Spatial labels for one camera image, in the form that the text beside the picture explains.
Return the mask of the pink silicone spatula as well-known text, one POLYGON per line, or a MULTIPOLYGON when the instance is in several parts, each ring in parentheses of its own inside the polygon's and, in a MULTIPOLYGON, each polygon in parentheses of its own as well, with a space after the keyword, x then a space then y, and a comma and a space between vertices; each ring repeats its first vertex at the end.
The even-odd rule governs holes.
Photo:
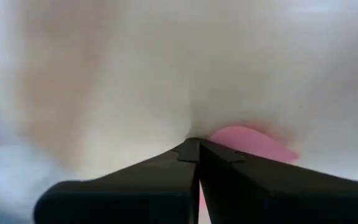
MULTIPOLYGON (((245 126, 230 126, 209 141, 240 153, 291 164, 298 154, 269 134, 245 126)), ((212 224, 252 223, 263 208, 265 189, 234 170, 230 162, 205 149, 201 152, 200 205, 206 206, 212 224)))

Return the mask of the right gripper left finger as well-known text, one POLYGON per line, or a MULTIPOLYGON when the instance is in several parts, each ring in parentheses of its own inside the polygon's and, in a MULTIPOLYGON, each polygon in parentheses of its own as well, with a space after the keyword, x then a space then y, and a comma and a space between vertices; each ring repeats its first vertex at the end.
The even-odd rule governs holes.
POLYGON ((38 200, 35 224, 198 224, 200 142, 93 180, 55 184, 38 200))

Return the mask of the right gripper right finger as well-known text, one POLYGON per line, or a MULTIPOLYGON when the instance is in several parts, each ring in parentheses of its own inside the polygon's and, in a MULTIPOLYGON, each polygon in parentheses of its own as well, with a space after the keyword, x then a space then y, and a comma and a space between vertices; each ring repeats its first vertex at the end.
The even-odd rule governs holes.
POLYGON ((358 224, 358 181, 200 142, 212 224, 358 224))

